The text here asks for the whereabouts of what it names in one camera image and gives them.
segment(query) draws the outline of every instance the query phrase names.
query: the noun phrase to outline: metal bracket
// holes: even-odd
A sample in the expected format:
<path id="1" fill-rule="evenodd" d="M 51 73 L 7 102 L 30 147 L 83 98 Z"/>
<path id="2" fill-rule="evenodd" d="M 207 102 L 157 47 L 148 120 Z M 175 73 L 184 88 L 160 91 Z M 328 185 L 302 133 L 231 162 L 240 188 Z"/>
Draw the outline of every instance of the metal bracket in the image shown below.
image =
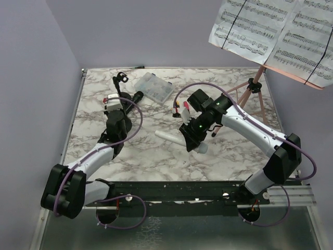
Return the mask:
<path id="1" fill-rule="evenodd" d="M 291 207 L 310 207 L 316 205 L 316 200 L 312 192 L 311 186 L 287 186 Z M 272 186 L 267 189 L 270 203 L 260 205 L 260 207 L 286 207 L 288 206 L 287 196 L 279 186 Z M 238 205 L 238 208 L 250 207 L 249 205 Z"/>
<path id="2" fill-rule="evenodd" d="M 86 78 L 87 72 L 88 72 L 87 69 L 82 69 L 82 78 L 84 78 L 84 79 Z"/>

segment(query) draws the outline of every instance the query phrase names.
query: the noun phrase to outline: black metal base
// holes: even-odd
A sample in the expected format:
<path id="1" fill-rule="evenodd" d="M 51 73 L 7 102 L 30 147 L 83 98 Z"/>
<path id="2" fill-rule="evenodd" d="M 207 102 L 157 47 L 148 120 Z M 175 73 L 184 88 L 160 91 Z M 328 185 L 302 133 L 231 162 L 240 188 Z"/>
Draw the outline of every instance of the black metal base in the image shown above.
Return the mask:
<path id="1" fill-rule="evenodd" d="M 238 216 L 237 205 L 252 205 L 255 199 L 258 199 L 260 204 L 270 203 L 263 198 L 265 191 L 247 203 L 238 201 L 236 192 L 242 183 L 243 181 L 113 182 L 114 190 L 110 193 L 113 194 L 112 197 L 125 194 L 141 197 L 147 207 L 147 216 L 154 217 Z M 118 213 L 117 210 L 98 209 L 98 206 L 114 207 L 116 202 L 89 206 L 97 206 L 96 212 L 98 215 L 103 215 L 104 220 L 111 221 Z M 143 214 L 143 207 L 135 198 L 130 202 L 123 198 L 119 200 L 119 211 L 121 217 L 140 217 Z"/>

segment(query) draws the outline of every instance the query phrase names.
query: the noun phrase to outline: screw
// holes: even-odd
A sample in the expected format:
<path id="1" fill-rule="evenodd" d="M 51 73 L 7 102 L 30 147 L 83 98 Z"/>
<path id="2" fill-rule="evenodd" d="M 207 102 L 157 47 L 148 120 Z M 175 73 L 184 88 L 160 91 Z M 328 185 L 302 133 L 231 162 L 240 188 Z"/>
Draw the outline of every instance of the screw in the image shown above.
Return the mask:
<path id="1" fill-rule="evenodd" d="M 130 202 L 132 199 L 133 199 L 133 197 L 131 197 L 131 196 L 125 197 L 125 200 L 128 201 L 128 202 Z"/>
<path id="2" fill-rule="evenodd" d="M 269 199 L 269 198 L 270 198 L 270 194 L 269 194 L 268 192 L 264 192 L 264 193 L 262 194 L 262 197 L 263 197 L 264 199 Z"/>
<path id="3" fill-rule="evenodd" d="M 222 197 L 225 198 L 225 199 L 229 199 L 229 194 L 228 193 L 224 193 L 224 194 L 222 194 Z"/>

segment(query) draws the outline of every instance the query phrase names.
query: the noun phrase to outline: white marble table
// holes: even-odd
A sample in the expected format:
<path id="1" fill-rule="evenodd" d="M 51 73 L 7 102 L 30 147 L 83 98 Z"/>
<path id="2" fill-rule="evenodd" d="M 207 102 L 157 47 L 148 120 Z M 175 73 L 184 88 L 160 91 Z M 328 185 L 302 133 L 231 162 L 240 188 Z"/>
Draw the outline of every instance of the white marble table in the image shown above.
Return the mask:
<path id="1" fill-rule="evenodd" d="M 175 92 L 163 105 L 143 98 L 139 103 L 143 113 L 143 127 L 136 137 L 125 143 L 122 152 L 113 162 L 102 166 L 91 179 L 103 178 L 110 181 L 208 181 L 245 180 L 262 168 L 267 157 L 243 136 L 228 128 L 222 128 L 215 138 L 207 135 L 205 142 L 209 150 L 205 155 L 186 152 L 184 147 L 166 142 L 154 135 L 155 130 L 168 131 L 181 136 L 181 119 L 173 118 L 170 112 L 173 98 L 181 87 L 194 82 L 211 82 L 228 90 L 254 77 L 258 69 L 92 69 L 87 73 L 81 100 L 78 106 L 65 164 L 78 159 L 97 142 L 105 129 L 106 116 L 103 114 L 102 100 L 115 92 L 112 77 L 123 71 L 129 81 L 121 89 L 133 95 L 134 84 L 146 72 L 172 82 Z M 260 78 L 268 125 L 280 130 L 276 112 L 270 97 L 265 78 Z M 208 86 L 194 86 L 187 89 L 180 98 L 183 103 L 198 88 L 203 89 L 213 99 L 220 93 Z M 254 113 L 260 110 L 258 95 L 251 95 L 244 110 Z M 139 114 L 131 112 L 133 128 L 137 128 Z"/>

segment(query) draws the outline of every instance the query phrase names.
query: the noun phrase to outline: sheet music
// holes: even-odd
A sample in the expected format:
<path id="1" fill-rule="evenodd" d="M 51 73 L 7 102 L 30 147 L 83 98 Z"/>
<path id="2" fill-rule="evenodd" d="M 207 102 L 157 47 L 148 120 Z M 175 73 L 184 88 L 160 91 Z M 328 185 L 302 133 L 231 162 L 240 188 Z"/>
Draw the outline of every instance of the sheet music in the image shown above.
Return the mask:
<path id="1" fill-rule="evenodd" d="M 298 1 L 266 64 L 308 79 L 323 56 L 332 27 L 333 0 Z M 320 87 L 333 84 L 333 37 L 309 82 Z"/>
<path id="2" fill-rule="evenodd" d="M 297 0 L 223 0 L 209 42 L 248 60 L 264 64 Z"/>

